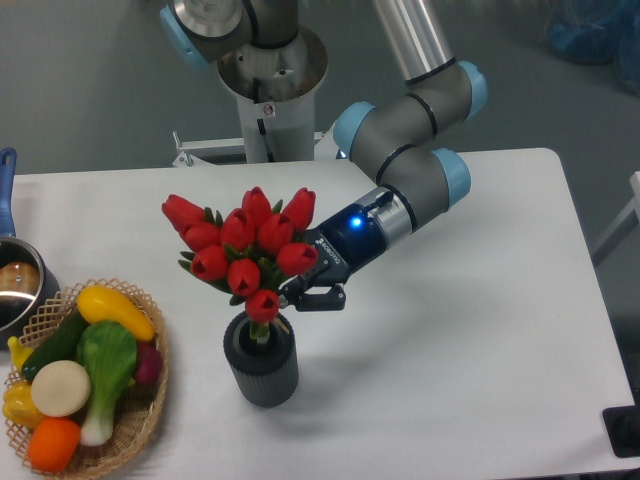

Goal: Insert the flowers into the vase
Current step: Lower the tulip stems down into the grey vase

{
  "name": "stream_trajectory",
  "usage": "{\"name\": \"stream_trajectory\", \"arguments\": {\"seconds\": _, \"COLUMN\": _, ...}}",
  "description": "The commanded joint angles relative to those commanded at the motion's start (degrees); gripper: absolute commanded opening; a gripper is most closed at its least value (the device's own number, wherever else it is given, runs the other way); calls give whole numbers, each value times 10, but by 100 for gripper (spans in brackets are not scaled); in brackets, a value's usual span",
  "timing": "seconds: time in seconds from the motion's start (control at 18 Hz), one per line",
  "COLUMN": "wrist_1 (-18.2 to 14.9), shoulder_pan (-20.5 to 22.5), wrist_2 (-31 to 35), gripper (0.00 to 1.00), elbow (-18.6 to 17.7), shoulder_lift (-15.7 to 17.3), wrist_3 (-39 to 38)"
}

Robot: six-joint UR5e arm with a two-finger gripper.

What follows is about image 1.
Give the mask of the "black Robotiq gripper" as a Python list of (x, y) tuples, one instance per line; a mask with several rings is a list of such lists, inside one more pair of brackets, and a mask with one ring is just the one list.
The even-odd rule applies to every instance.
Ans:
[[(303, 233), (318, 253), (309, 271), (282, 286), (283, 308), (297, 311), (340, 311), (346, 304), (341, 285), (387, 249), (382, 227), (374, 218), (378, 205), (348, 205)], [(331, 287), (324, 293), (306, 293), (313, 287)]]

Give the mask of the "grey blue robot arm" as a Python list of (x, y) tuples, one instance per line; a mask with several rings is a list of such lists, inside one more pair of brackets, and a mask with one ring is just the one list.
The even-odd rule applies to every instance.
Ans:
[[(423, 145), (475, 115), (487, 99), (483, 75), (457, 60), (428, 1), (378, 1), (407, 93), (378, 109), (357, 102), (337, 119), (338, 150), (374, 189), (309, 233), (319, 257), (279, 282), (282, 306), (339, 310), (347, 279), (392, 245), (448, 211), (471, 187), (454, 152)], [(161, 23), (195, 67), (215, 65), (235, 96), (251, 163), (308, 159), (314, 151), (314, 95), (327, 71), (319, 37), (298, 21), (294, 1), (172, 1)]]

